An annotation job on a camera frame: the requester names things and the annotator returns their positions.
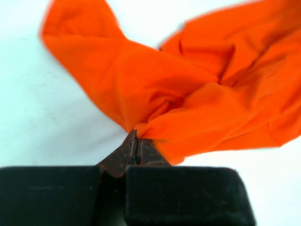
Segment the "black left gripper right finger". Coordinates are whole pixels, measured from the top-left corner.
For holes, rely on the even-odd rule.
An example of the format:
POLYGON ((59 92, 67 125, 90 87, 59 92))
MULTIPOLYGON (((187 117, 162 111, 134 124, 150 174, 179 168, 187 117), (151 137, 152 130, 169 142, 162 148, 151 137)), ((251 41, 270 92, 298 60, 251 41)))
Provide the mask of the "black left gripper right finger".
POLYGON ((145 166, 171 167, 172 165, 157 151, 149 139, 139 139, 137 164, 145 166))

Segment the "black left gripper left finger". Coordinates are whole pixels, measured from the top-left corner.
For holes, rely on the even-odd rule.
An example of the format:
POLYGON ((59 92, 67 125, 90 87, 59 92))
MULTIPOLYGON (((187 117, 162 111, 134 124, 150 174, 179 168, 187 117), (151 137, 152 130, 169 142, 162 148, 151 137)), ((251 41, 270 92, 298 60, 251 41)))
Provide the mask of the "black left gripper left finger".
POLYGON ((101 160, 97 166, 112 177, 122 177, 125 174, 127 165, 135 164, 137 147, 136 130, 132 130, 123 143, 106 158, 101 160))

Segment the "orange t shirt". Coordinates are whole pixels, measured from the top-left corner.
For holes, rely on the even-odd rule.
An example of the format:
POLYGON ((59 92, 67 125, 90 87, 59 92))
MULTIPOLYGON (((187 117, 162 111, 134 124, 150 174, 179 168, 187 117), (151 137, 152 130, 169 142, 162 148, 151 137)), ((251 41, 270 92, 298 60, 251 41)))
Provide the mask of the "orange t shirt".
POLYGON ((41 38, 104 114, 171 164, 301 134, 298 0, 195 18, 158 50, 128 40, 104 0, 55 0, 41 38))

